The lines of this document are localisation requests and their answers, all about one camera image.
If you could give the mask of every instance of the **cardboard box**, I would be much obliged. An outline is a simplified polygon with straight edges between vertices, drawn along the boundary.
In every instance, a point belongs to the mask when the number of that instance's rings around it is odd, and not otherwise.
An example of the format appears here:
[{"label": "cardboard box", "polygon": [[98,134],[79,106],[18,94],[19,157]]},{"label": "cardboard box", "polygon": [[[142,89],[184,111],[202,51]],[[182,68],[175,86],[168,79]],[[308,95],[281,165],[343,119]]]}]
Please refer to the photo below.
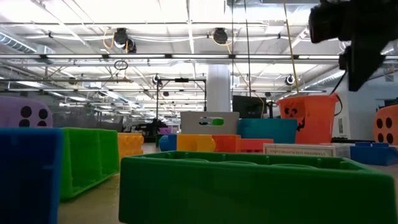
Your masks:
[{"label": "cardboard box", "polygon": [[350,158],[349,145],[264,144],[264,153],[273,155]]}]

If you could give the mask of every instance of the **blue container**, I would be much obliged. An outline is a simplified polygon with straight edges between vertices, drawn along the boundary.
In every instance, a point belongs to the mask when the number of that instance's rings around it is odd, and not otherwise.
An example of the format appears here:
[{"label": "blue container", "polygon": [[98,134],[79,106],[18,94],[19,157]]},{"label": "blue container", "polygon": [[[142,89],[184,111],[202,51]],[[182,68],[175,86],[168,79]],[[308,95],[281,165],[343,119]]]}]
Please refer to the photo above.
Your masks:
[{"label": "blue container", "polygon": [[391,166],[398,164],[398,151],[388,143],[357,142],[350,147],[351,159],[363,164]]},{"label": "blue container", "polygon": [[159,139],[159,148],[162,152],[177,150],[177,135],[167,134]]},{"label": "blue container", "polygon": [[243,139],[273,139],[274,143],[294,143],[296,119],[240,119],[238,134]]},{"label": "blue container", "polygon": [[0,128],[0,223],[56,224],[63,134]]}]

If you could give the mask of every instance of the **orange bucket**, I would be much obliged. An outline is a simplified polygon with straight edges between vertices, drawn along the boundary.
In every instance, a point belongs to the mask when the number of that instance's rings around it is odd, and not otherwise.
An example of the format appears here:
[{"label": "orange bucket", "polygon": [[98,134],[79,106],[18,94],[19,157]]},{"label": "orange bucket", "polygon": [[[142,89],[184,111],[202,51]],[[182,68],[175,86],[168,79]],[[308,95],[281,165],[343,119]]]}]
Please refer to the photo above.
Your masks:
[{"label": "orange bucket", "polygon": [[330,143],[335,118],[336,93],[320,96],[295,96],[279,100],[280,116],[297,120],[297,144]]}]

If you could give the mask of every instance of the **floor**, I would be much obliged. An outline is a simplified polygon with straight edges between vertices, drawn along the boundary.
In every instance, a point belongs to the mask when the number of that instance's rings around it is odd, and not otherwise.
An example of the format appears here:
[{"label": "floor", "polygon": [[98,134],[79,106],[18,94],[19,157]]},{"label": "floor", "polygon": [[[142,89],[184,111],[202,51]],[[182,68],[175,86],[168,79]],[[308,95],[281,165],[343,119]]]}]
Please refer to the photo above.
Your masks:
[{"label": "floor", "polygon": [[[144,144],[144,153],[157,152],[155,145]],[[394,176],[398,183],[398,165],[374,166]],[[59,224],[115,224],[118,221],[119,175],[115,175],[99,186],[81,194],[76,199],[61,203],[58,213]]]}]

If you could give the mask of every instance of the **support column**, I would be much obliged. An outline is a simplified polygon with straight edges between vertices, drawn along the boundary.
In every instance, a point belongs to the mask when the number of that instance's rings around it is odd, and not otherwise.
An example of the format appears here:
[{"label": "support column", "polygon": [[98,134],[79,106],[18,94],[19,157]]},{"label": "support column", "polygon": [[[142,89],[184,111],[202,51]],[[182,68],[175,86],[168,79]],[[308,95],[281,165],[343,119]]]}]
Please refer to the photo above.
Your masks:
[{"label": "support column", "polygon": [[207,73],[207,111],[231,111],[229,65],[209,65]]}]

